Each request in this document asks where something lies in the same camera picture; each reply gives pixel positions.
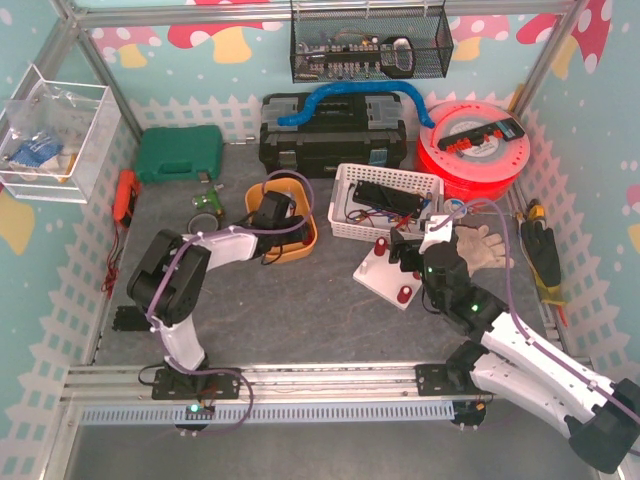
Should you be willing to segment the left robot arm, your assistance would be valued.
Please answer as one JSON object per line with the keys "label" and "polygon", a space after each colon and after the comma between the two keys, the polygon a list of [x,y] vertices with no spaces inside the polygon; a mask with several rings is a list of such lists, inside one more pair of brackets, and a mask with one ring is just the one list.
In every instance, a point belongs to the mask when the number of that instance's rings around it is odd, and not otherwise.
{"label": "left robot arm", "polygon": [[155,400],[195,400],[239,396],[241,370],[211,368],[193,322],[206,274],[221,266],[284,252],[307,240],[311,214],[298,213],[294,196],[266,192],[254,211],[215,232],[181,235],[164,229],[153,238],[127,284],[127,295],[164,347],[148,385]]}

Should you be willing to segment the beige work glove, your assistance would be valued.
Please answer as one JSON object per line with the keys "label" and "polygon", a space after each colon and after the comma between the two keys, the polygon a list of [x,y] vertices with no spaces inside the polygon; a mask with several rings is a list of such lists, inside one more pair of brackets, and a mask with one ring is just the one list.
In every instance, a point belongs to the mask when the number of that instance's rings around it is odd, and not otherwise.
{"label": "beige work glove", "polygon": [[512,268],[514,260],[506,256],[506,245],[499,233],[489,233],[487,225],[456,226],[457,253],[465,260],[469,275],[483,269]]}

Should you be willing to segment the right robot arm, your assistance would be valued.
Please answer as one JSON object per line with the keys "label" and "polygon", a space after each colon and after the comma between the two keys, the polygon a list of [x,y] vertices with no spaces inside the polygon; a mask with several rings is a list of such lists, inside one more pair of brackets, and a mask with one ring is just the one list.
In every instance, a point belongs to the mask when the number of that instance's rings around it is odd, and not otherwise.
{"label": "right robot arm", "polygon": [[592,468],[613,474],[639,438],[639,387],[571,358],[520,319],[510,302],[473,283],[451,241],[391,232],[390,261],[418,273],[434,311],[466,337],[449,359],[450,381],[467,382],[537,416]]}

